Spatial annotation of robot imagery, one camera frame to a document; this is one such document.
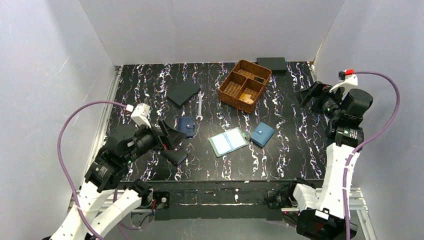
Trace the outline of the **black VIP credit card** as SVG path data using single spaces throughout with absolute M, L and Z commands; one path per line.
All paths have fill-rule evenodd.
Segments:
M 260 77 L 257 77 L 257 76 L 254 78 L 254 80 L 261 83 L 261 84 L 263 84 L 264 81 L 265 81 L 263 78 L 260 78 Z

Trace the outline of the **brown credit card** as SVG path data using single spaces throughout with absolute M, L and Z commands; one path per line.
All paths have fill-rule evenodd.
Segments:
M 251 99 L 252 95 L 251 94 L 247 94 L 247 93 L 242 93 L 241 96 L 239 97 L 239 100 L 241 100 L 244 103 L 247 104 L 253 104 L 254 100 Z

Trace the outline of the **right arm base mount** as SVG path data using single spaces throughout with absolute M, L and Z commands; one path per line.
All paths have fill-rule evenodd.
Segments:
M 296 185 L 306 185 L 316 188 L 315 184 L 302 178 L 294 178 L 290 183 L 283 185 L 277 190 L 266 193 L 265 204 L 270 209 L 297 208 L 298 202 L 294 199 L 293 193 Z

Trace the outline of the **green card holder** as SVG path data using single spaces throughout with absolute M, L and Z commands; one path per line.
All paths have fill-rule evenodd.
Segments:
M 246 133 L 239 127 L 232 128 L 208 139 L 215 155 L 219 158 L 248 145 Z

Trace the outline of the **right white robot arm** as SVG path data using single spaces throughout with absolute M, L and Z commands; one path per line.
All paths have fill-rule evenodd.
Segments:
M 328 118 L 325 135 L 327 161 L 322 189 L 304 179 L 295 180 L 290 197 L 299 209 L 296 232 L 311 240 L 350 240 L 358 226 L 351 221 L 350 184 L 360 152 L 355 148 L 364 142 L 360 127 L 373 97 L 366 91 L 332 87 L 320 81 L 296 92 L 301 107 L 312 102 L 311 110 Z

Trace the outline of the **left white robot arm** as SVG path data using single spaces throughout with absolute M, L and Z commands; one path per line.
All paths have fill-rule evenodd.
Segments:
M 132 210 L 142 205 L 155 206 L 153 187 L 138 179 L 101 211 L 129 173 L 129 166 L 149 151 L 159 151 L 176 166 L 186 158 L 181 144 L 187 134 L 169 127 L 164 120 L 158 124 L 159 128 L 125 124 L 110 131 L 85 174 L 74 205 L 60 228 L 48 236 L 49 240 L 100 240 Z

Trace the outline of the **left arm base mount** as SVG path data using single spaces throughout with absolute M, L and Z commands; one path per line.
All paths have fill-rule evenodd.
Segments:
M 151 185 L 140 179 L 133 182 L 129 188 L 137 192 L 137 195 L 141 198 L 138 209 L 160 210 L 169 208 L 170 193 L 168 191 L 154 190 Z

